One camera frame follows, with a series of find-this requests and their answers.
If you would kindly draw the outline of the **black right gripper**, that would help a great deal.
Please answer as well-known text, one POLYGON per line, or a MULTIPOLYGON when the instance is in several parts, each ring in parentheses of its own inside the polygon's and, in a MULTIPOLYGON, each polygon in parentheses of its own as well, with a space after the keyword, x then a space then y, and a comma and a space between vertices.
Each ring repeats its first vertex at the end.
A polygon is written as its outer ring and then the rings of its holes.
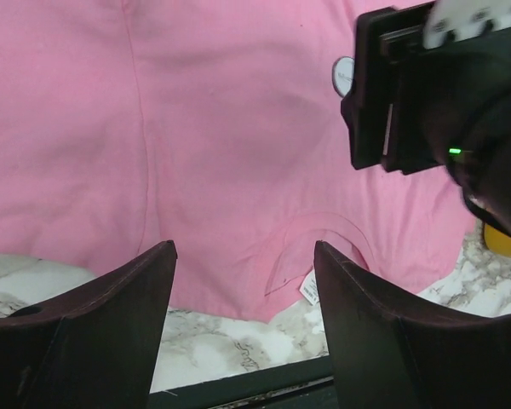
POLYGON ((406 175, 445 167, 469 211, 511 237, 511 28, 424 49, 434 2, 358 17, 341 103, 351 162, 406 175))

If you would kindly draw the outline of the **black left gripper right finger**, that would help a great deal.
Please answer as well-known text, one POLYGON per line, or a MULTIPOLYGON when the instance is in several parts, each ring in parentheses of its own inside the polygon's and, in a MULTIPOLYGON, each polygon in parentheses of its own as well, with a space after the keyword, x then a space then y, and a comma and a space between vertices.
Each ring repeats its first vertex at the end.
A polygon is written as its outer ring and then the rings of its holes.
POLYGON ((447 308, 314 249, 324 331, 342 408, 511 408, 511 314, 447 308))

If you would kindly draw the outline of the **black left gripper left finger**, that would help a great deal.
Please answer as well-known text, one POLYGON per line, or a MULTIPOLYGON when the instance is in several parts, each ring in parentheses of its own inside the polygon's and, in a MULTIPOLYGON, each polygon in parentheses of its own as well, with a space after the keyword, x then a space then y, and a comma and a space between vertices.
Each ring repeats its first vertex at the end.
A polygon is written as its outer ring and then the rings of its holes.
POLYGON ((0 408, 145 407, 176 260, 165 241, 0 318, 0 408))

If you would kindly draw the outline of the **pink t-shirt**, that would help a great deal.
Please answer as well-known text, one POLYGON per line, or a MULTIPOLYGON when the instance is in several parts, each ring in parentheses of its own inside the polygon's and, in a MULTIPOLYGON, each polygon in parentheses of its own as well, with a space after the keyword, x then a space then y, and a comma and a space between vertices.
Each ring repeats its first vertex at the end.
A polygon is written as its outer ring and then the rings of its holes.
POLYGON ((333 89, 383 1, 0 1, 0 253, 106 274, 171 239, 170 302, 269 321, 324 240, 412 293, 474 227, 435 168, 355 170, 333 89))

